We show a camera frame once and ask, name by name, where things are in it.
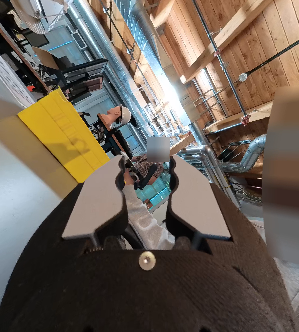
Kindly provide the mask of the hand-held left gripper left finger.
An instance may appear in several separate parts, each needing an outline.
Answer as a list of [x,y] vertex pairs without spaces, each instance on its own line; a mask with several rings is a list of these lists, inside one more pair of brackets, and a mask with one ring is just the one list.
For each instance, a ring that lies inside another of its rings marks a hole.
[[117,155],[85,180],[62,233],[64,240],[122,235],[128,225],[124,172],[124,157]]

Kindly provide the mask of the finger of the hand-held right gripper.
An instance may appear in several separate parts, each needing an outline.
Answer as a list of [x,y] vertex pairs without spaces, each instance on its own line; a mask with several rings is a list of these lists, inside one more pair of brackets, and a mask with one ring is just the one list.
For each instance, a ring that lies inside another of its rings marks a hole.
[[129,170],[130,176],[134,178],[135,181],[141,181],[143,179],[141,173],[135,168],[133,162],[128,157],[126,153],[121,153],[124,158],[125,168]]

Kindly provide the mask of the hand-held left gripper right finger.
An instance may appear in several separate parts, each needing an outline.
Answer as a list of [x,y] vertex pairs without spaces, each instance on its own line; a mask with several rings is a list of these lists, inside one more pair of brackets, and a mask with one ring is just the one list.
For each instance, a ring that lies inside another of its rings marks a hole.
[[175,237],[187,227],[191,237],[198,233],[211,239],[230,239],[231,234],[209,180],[181,157],[173,155],[169,163],[170,189],[166,225]]

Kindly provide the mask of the yellow plastic bin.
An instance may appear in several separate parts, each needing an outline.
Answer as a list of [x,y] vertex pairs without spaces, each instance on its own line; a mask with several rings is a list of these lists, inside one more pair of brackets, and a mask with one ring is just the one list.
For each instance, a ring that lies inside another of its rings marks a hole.
[[60,88],[18,117],[78,183],[110,161]]

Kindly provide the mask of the silver elbow pipe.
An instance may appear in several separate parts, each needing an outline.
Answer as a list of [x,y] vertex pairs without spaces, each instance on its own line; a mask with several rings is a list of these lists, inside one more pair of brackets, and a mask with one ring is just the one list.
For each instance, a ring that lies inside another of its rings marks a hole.
[[242,160],[239,163],[221,162],[220,168],[224,172],[246,173],[256,164],[259,156],[264,151],[267,134],[255,138],[248,146]]

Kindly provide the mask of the person's right forearm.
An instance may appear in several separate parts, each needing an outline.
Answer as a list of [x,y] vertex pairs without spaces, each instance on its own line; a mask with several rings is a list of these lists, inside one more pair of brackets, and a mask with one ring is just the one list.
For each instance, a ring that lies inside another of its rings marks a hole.
[[168,230],[159,225],[157,220],[147,210],[145,204],[137,197],[133,185],[125,185],[123,193],[126,199],[129,223],[141,243],[148,250],[171,250],[175,238]]

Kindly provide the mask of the grey desk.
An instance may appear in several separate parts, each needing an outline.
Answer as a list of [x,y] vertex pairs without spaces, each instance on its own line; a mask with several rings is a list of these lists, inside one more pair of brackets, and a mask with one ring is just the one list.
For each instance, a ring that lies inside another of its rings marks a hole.
[[14,266],[39,225],[77,185],[0,97],[0,302]]

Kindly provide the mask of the silver bent pipe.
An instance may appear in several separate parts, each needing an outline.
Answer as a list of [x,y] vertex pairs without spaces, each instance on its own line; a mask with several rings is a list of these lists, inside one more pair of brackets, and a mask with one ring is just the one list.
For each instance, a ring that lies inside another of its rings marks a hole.
[[225,173],[220,167],[217,156],[210,147],[209,140],[206,138],[196,121],[189,124],[189,129],[198,145],[184,148],[179,151],[177,155],[183,156],[185,160],[187,156],[195,156],[195,158],[205,167],[206,173],[212,183],[217,185],[226,196],[230,198],[234,205],[241,210],[240,202],[232,190]]

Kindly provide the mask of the white hard hat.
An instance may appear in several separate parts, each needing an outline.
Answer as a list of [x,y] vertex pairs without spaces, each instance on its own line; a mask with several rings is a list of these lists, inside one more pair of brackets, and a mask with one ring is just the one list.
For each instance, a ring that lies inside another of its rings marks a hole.
[[116,119],[116,123],[120,123],[121,125],[126,125],[127,123],[130,122],[131,117],[132,114],[130,110],[127,107],[124,107],[122,106],[122,104],[120,104],[120,115]]

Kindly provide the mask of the mannequin head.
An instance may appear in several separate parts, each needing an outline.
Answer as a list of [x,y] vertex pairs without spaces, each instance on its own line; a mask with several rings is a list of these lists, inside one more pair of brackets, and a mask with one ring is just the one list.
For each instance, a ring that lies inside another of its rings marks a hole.
[[114,123],[119,123],[122,116],[122,106],[116,106],[107,111],[105,122],[111,129]]

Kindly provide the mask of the wooden chair back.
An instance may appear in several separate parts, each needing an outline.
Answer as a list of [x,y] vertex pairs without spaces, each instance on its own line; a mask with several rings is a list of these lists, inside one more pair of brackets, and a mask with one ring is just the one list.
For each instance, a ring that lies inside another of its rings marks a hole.
[[59,67],[54,60],[54,57],[52,54],[50,54],[48,51],[37,48],[37,47],[32,47],[32,50],[34,53],[38,56],[39,60],[41,61],[42,65],[45,67],[49,67],[55,70],[59,70]]

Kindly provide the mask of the black ceiling rod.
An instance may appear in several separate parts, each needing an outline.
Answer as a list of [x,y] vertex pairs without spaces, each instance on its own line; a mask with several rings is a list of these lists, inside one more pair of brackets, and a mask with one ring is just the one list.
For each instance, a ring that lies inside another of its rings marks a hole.
[[247,71],[246,73],[248,73],[248,77],[256,72],[257,70],[259,70],[260,68],[264,67],[265,65],[269,64],[270,62],[272,62],[273,60],[277,59],[278,57],[280,57],[281,55],[283,55],[284,53],[288,52],[289,50],[291,50],[292,48],[296,47],[297,45],[299,45],[299,39],[297,41],[295,41],[293,44],[289,45],[288,47],[284,48],[283,50],[281,50],[280,52],[278,52],[277,54],[275,54],[274,56],[270,57],[269,59],[265,60],[264,62],[262,62],[261,64],[257,65],[255,68]]

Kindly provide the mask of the white pendant lamp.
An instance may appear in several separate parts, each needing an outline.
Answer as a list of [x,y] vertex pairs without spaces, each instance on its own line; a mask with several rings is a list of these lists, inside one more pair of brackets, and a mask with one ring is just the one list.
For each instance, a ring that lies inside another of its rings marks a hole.
[[66,14],[73,0],[11,0],[10,2],[31,31],[44,35]]

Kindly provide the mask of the narrow silver spiral duct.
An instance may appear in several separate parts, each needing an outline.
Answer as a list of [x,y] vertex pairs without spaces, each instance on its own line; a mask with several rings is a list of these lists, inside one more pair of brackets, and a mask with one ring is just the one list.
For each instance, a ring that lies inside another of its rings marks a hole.
[[127,108],[131,111],[145,136],[152,137],[154,132],[148,124],[148,119],[143,111],[143,105],[146,105],[146,103],[143,100],[138,101],[136,98],[134,91],[139,92],[137,86],[89,3],[87,1],[73,1],[69,5],[68,14],[93,54],[98,58],[108,60],[105,69],[107,76]]

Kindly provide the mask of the wide silver spiral duct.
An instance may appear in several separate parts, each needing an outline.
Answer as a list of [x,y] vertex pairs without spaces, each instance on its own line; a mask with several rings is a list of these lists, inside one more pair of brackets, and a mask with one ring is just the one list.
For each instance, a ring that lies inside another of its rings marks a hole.
[[164,71],[160,59],[159,35],[141,1],[114,1],[152,71],[160,78]]

